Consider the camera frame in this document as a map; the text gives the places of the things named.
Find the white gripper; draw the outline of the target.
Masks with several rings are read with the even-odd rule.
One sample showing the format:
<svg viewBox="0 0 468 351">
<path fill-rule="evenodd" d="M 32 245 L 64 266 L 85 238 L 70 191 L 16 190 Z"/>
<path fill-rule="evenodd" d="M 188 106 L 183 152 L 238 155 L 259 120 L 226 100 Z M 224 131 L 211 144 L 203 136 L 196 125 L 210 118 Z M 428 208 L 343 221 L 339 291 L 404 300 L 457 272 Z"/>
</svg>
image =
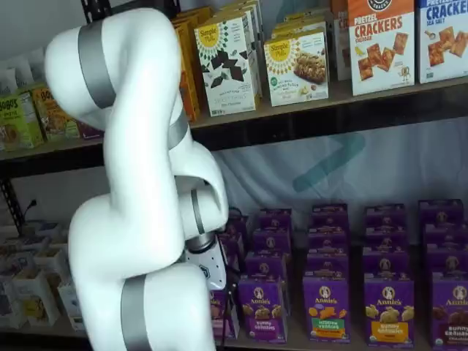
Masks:
<svg viewBox="0 0 468 351">
<path fill-rule="evenodd" d="M 199 235 L 186 242 L 186 261 L 196 265 L 204 274 L 210 290 L 224 290 L 223 344 L 235 338 L 233 325 L 233 294 L 241 279 L 241 272 L 225 268 L 222 245 L 215 235 Z"/>
</svg>

